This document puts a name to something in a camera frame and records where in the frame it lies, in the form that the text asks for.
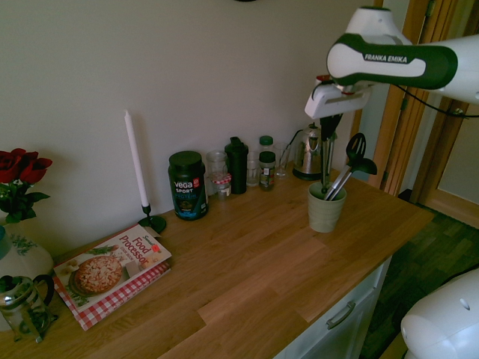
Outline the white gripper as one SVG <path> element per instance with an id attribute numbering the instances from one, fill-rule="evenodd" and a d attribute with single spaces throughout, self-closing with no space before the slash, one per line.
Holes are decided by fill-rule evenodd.
<path id="1" fill-rule="evenodd" d="M 327 141 L 335 134 L 342 114 L 364 108 L 370 95 L 370 88 L 345 94 L 334 85 L 317 85 L 308 98 L 305 113 L 311 119 L 321 118 L 321 140 Z"/>

